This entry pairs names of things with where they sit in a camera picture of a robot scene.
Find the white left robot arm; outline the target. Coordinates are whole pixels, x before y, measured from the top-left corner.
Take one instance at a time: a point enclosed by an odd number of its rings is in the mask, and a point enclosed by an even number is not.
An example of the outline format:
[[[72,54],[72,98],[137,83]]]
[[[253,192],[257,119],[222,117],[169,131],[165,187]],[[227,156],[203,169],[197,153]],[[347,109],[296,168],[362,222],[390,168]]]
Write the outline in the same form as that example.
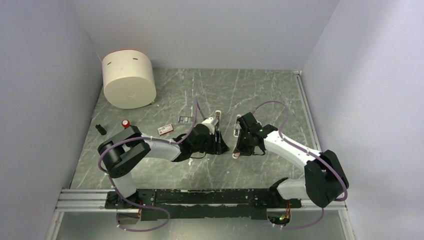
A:
[[[194,153],[222,155],[230,150],[219,130],[205,124],[196,124],[188,133],[176,138],[155,138],[131,125],[97,148],[98,167],[109,176],[117,192],[118,201],[126,208],[134,207],[139,200],[131,171],[144,158],[182,162]]]

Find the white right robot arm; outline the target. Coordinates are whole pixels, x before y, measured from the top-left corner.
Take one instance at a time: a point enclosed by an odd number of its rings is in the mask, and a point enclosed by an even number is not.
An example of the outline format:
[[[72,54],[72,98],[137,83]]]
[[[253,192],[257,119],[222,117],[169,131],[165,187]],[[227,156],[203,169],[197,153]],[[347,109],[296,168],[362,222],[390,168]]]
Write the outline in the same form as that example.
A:
[[[275,126],[261,125],[251,112],[239,116],[236,122],[239,133],[235,158],[273,153],[303,172],[300,178],[283,177],[269,187],[269,199],[275,207],[282,207],[289,200],[310,200],[325,208],[346,198],[349,182],[335,152],[306,147]]]

